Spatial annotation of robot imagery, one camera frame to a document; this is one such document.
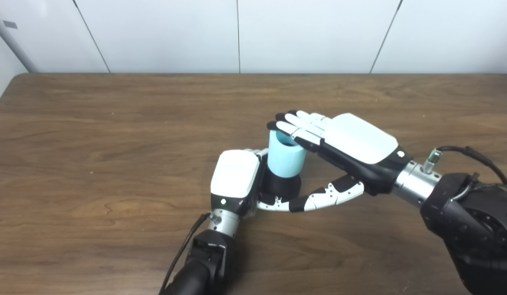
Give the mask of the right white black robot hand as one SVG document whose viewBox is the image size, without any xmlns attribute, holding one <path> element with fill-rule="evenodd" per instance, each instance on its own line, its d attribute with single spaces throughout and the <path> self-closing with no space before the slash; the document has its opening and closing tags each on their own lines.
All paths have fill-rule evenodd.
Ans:
<svg viewBox="0 0 507 295">
<path fill-rule="evenodd" d="M 350 113 L 331 119 L 291 110 L 278 113 L 267 127 L 317 153 L 346 175 L 309 195 L 286 202 L 277 197 L 274 205 L 259 205 L 263 210 L 298 213 L 343 204 L 364 193 L 390 194 L 400 173 L 413 160 L 395 137 Z"/>
</svg>

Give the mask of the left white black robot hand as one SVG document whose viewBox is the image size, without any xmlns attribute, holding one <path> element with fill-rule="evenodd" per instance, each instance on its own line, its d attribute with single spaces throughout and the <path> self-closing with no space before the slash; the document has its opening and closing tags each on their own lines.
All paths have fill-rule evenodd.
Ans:
<svg viewBox="0 0 507 295">
<path fill-rule="evenodd" d="M 277 200 L 298 197 L 301 176 L 276 175 L 268 166 L 268 156 L 268 148 L 224 151 L 210 182 L 212 211 L 242 220 L 255 215 L 258 203 L 273 206 Z"/>
</svg>

